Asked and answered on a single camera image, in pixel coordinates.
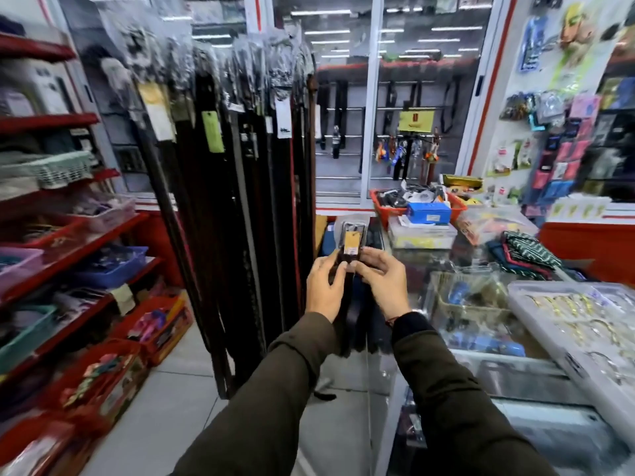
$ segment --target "purple basket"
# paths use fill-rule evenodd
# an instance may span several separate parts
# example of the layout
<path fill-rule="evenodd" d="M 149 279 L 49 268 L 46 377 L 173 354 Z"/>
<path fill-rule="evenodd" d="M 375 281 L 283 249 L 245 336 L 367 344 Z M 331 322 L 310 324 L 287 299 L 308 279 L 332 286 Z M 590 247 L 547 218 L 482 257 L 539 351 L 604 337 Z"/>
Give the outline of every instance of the purple basket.
<path fill-rule="evenodd" d="M 0 298 L 13 286 L 42 270 L 44 251 L 0 247 L 0 256 L 20 257 L 22 262 L 0 271 Z"/>
<path fill-rule="evenodd" d="M 147 247 L 122 247 L 135 254 L 128 262 L 110 272 L 80 271 L 75 272 L 77 281 L 91 288 L 114 289 L 122 286 L 136 276 L 146 265 Z"/>

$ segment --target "hand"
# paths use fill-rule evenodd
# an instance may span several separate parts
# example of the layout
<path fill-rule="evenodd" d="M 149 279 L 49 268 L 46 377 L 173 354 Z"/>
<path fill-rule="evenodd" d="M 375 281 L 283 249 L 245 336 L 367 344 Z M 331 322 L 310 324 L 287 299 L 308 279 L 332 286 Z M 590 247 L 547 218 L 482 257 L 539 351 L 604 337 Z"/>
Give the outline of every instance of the hand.
<path fill-rule="evenodd" d="M 307 277 L 307 310 L 319 312 L 331 323 L 337 317 L 344 295 L 344 278 L 346 276 L 346 262 L 337 268 L 333 285 L 328 283 L 328 273 L 337 261 L 338 250 L 335 249 L 328 257 L 318 257 L 313 263 Z"/>
<path fill-rule="evenodd" d="M 370 284 L 388 323 L 410 312 L 404 264 L 384 251 L 364 247 L 360 261 L 351 262 L 351 266 Z"/>

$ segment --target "pink basket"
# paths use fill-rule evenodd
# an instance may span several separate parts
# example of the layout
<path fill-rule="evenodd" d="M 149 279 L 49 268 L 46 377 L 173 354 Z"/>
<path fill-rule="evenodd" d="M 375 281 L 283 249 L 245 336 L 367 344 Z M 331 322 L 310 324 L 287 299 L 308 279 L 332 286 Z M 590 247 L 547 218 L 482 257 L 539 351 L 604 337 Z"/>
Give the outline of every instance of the pink basket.
<path fill-rule="evenodd" d="M 13 286 L 42 270 L 44 251 L 0 247 L 0 256 L 20 257 L 22 262 L 0 271 L 0 298 Z"/>

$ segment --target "jacket cuff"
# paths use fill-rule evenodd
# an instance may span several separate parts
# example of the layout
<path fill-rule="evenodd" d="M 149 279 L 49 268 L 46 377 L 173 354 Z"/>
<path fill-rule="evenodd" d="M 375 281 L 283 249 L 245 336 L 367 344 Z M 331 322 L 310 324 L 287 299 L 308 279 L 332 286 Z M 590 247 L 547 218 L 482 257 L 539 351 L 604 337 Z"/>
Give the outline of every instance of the jacket cuff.
<path fill-rule="evenodd" d="M 436 331 L 421 312 L 408 312 L 395 320 L 393 324 L 393 345 L 404 337 L 423 331 Z"/>
<path fill-rule="evenodd" d="M 326 356 L 338 350 L 333 324 L 319 312 L 307 312 L 289 331 L 271 343 L 269 352 L 281 344 L 299 352 L 315 376 Z"/>

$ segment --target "green tag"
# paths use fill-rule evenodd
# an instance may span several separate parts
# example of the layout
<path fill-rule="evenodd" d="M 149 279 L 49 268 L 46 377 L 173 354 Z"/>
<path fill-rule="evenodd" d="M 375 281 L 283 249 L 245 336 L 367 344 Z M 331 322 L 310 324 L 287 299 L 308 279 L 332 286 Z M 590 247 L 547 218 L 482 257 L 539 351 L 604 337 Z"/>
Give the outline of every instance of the green tag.
<path fill-rule="evenodd" d="M 218 113 L 215 111 L 203 111 L 202 124 L 205 127 L 205 136 L 207 137 L 207 145 L 210 148 L 210 152 L 223 153 L 225 146 L 223 145 L 223 135 L 220 132 Z"/>

